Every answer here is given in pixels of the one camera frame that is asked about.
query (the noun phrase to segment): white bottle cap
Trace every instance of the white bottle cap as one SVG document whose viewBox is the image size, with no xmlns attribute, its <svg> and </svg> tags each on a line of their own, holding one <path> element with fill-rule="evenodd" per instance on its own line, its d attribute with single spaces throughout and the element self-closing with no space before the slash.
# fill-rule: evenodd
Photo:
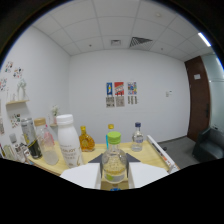
<svg viewBox="0 0 224 224">
<path fill-rule="evenodd" d="M 73 123 L 73 115 L 72 114 L 65 114 L 56 117 L 57 125 L 66 125 Z"/>
</svg>

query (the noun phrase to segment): yellow bottle cap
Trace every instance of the yellow bottle cap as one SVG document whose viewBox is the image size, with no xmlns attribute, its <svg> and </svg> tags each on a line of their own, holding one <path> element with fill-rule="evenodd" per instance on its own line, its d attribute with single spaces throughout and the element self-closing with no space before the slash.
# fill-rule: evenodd
<svg viewBox="0 0 224 224">
<path fill-rule="evenodd" d="M 108 124 L 108 129 L 114 129 L 114 125 L 113 124 Z"/>
<path fill-rule="evenodd" d="M 86 126 L 81 126 L 81 131 L 85 131 L 86 130 Z"/>
</svg>

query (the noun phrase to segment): ceiling tile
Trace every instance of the ceiling tile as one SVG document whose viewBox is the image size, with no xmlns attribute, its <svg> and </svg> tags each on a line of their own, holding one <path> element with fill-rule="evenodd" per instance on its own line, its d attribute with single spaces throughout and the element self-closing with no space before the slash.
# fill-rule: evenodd
<svg viewBox="0 0 224 224">
<path fill-rule="evenodd" d="M 61 26 L 65 27 L 73 23 L 88 20 L 96 17 L 92 1 L 82 1 L 52 15 Z"/>
<path fill-rule="evenodd" d="M 178 48 L 187 54 L 191 54 L 198 50 L 197 47 L 195 47 L 190 41 L 186 40 L 182 44 L 178 46 Z"/>
<path fill-rule="evenodd" d="M 60 30 L 61 27 L 58 25 L 58 23 L 51 18 L 50 16 L 47 17 L 45 20 L 41 21 L 37 28 L 41 30 L 42 32 L 46 33 L 47 35 L 50 35 L 54 33 L 57 30 Z"/>
<path fill-rule="evenodd" d="M 121 45 L 111 46 L 111 40 L 121 40 Z M 103 43 L 105 49 L 129 48 L 131 41 L 130 36 L 103 36 Z"/>
<path fill-rule="evenodd" d="M 191 55 L 187 55 L 187 56 L 183 57 L 183 58 L 181 59 L 181 61 L 185 62 L 185 61 L 188 61 L 188 60 L 190 60 L 190 59 L 192 59 L 192 58 L 193 58 L 193 57 L 192 57 Z"/>
<path fill-rule="evenodd" d="M 170 29 L 166 29 L 166 31 L 160 36 L 158 40 L 176 47 L 184 42 L 185 38 Z"/>
<path fill-rule="evenodd" d="M 73 42 L 63 29 L 54 32 L 50 35 L 50 37 L 60 46 L 64 46 Z"/>
<path fill-rule="evenodd" d="M 135 17 L 139 0 L 94 0 L 98 17 L 127 16 Z"/>
<path fill-rule="evenodd" d="M 205 48 L 207 45 L 204 41 L 198 36 L 198 34 L 194 35 L 193 37 L 188 39 L 192 44 L 194 44 L 197 48 Z"/>
<path fill-rule="evenodd" d="M 41 16 L 39 19 L 37 19 L 32 25 L 37 28 L 37 25 L 40 24 L 45 19 L 47 19 L 48 17 L 49 17 L 49 15 L 45 14 L 45 15 Z"/>
<path fill-rule="evenodd" d="M 156 43 L 152 46 L 150 51 L 156 52 L 159 54 L 168 54 L 173 49 L 174 49 L 174 47 L 172 47 L 168 44 L 156 41 Z"/>
<path fill-rule="evenodd" d="M 65 31 L 74 41 L 100 36 L 99 26 L 96 19 L 72 24 L 67 26 Z"/>
<path fill-rule="evenodd" d="M 84 52 L 103 50 L 103 42 L 101 37 L 90 38 L 87 40 L 80 40 L 76 42 L 78 48 Z"/>
<path fill-rule="evenodd" d="M 179 17 L 176 17 L 169 25 L 169 28 L 181 34 L 185 38 L 189 38 L 198 33 L 198 31 L 190 25 L 188 22 L 183 21 Z"/>
<path fill-rule="evenodd" d="M 134 18 L 129 17 L 103 17 L 99 18 L 102 35 L 131 35 Z"/>
<path fill-rule="evenodd" d="M 183 52 L 179 49 L 174 49 L 168 55 L 171 56 L 171 57 L 177 58 L 177 59 L 181 59 L 181 58 L 187 56 L 187 54 L 185 52 Z"/>
<path fill-rule="evenodd" d="M 157 40 L 164 30 L 165 27 L 162 25 L 147 20 L 136 19 L 132 36 Z"/>
<path fill-rule="evenodd" d="M 168 26 L 176 14 L 161 4 L 141 1 L 137 18 Z"/>
<path fill-rule="evenodd" d="M 53 15 L 54 13 L 56 13 L 56 12 L 58 12 L 58 11 L 64 9 L 64 8 L 66 8 L 66 7 L 69 7 L 69 6 L 73 5 L 76 1 L 71 1 L 69 3 L 65 3 L 65 4 L 62 4 L 62 5 L 59 5 L 58 7 L 55 7 L 54 9 L 49 11 L 49 14 Z"/>
<path fill-rule="evenodd" d="M 81 51 L 74 43 L 67 44 L 63 48 L 69 55 L 76 55 L 81 53 Z"/>
</svg>

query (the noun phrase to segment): green bottle cap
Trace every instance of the green bottle cap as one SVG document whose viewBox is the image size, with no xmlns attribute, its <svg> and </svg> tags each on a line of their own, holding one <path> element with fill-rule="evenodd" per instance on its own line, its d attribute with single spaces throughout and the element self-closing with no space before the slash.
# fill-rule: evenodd
<svg viewBox="0 0 224 224">
<path fill-rule="evenodd" d="M 121 142 L 121 133 L 117 131 L 111 131 L 107 134 L 108 143 L 111 145 L 117 145 Z"/>
</svg>

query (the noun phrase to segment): shelf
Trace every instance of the shelf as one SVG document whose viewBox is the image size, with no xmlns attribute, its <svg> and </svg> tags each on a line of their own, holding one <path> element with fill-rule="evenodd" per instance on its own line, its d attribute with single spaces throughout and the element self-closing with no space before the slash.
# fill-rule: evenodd
<svg viewBox="0 0 224 224">
<path fill-rule="evenodd" d="M 15 103 L 25 103 L 25 102 L 27 102 L 27 101 L 29 101 L 29 100 L 11 101 L 11 102 L 6 103 L 6 105 L 9 105 L 9 104 L 15 104 Z"/>
<path fill-rule="evenodd" d="M 50 124 L 51 127 L 56 127 L 58 126 L 57 124 Z"/>
</svg>

